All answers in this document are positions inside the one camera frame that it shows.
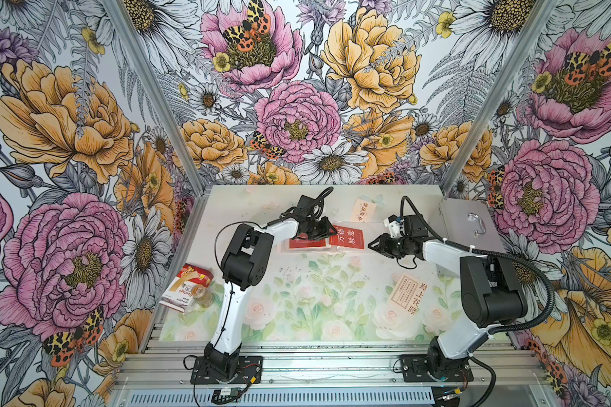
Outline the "red card with white characters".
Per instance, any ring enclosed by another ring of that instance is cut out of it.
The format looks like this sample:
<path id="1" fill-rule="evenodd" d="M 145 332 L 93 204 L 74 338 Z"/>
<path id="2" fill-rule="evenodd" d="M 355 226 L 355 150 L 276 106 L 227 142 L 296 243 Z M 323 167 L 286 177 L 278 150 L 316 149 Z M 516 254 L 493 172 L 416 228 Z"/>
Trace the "red card with white characters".
<path id="1" fill-rule="evenodd" d="M 329 244 L 338 248 L 365 249 L 363 231 L 357 228 L 335 226 L 336 236 L 329 238 Z"/>

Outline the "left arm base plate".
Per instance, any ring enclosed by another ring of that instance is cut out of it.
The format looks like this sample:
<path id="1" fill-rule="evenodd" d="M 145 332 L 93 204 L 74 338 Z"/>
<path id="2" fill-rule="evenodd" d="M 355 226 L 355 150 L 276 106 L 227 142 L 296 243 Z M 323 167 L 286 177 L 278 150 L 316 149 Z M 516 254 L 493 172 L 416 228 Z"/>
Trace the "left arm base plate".
<path id="1" fill-rule="evenodd" d="M 261 381 L 264 358 L 260 355 L 243 355 L 231 363 L 218 367 L 204 356 L 195 359 L 191 368 L 192 385 L 257 384 Z"/>

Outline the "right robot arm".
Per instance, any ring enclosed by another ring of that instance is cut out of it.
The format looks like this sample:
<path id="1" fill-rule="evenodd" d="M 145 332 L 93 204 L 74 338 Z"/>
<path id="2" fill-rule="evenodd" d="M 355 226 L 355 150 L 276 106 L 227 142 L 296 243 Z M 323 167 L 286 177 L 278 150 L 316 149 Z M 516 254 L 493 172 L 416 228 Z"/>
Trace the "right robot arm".
<path id="1" fill-rule="evenodd" d="M 368 244 L 371 250 L 396 260 L 411 255 L 460 281 L 463 313 L 433 338 L 424 359 L 432 379 L 452 376 L 497 329 L 527 314 L 513 259 L 436 236 L 422 215 L 392 215 L 384 224 L 387 232 Z"/>

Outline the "cream card with framed text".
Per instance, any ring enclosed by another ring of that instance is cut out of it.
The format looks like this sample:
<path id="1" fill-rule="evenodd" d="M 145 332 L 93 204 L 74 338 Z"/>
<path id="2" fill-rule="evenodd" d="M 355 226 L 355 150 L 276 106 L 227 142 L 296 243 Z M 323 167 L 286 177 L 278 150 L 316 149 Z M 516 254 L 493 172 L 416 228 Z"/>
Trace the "cream card with framed text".
<path id="1" fill-rule="evenodd" d="M 410 274 L 403 273 L 396 281 L 390 295 L 390 301 L 403 308 L 407 313 L 415 315 L 423 302 L 429 285 L 419 281 Z"/>

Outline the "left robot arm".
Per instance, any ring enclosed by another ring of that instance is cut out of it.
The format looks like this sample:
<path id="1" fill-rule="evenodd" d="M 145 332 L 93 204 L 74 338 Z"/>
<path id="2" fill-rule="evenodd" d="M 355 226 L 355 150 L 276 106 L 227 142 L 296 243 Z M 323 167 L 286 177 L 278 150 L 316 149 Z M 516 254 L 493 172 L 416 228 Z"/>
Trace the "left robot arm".
<path id="1" fill-rule="evenodd" d="M 204 350 L 204 365 L 217 379 L 233 380 L 239 369 L 242 327 L 252 288 L 257 286 L 269 264 L 273 247 L 288 240 L 324 241 L 337 234 L 324 216 L 324 200 L 334 188 L 325 188 L 316 198 L 305 195 L 277 219 L 261 226 L 238 221 L 237 229 L 216 263 L 227 283 L 216 332 Z"/>

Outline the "red landscape greeting card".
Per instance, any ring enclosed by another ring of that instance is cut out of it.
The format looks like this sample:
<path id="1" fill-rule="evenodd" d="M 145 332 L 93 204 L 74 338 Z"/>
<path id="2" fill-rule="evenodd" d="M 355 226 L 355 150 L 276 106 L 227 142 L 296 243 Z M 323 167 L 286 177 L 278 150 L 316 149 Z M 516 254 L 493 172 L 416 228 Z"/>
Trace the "red landscape greeting card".
<path id="1" fill-rule="evenodd" d="M 312 240 L 305 238 L 290 239 L 288 248 L 290 250 L 305 250 L 305 249 L 325 249 L 329 247 L 326 239 Z"/>

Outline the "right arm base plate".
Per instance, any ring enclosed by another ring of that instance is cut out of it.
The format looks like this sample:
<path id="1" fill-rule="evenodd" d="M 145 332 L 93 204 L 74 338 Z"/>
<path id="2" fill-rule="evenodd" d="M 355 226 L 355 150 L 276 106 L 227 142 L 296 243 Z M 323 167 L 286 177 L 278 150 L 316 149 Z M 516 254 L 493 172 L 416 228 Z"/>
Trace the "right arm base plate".
<path id="1" fill-rule="evenodd" d="M 398 358 L 405 383 L 472 382 L 473 372 L 468 359 L 450 360 L 445 357 L 429 361 L 426 354 L 403 354 Z"/>

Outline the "pink photo album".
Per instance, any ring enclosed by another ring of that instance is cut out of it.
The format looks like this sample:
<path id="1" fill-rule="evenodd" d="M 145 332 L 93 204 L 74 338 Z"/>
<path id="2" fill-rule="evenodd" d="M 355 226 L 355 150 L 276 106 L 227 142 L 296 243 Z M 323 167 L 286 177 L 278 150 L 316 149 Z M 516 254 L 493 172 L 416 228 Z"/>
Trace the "pink photo album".
<path id="1" fill-rule="evenodd" d="M 387 232 L 380 222 L 334 222 L 336 235 L 321 241 L 290 239 L 278 244 L 280 254 L 369 254 L 373 239 Z"/>

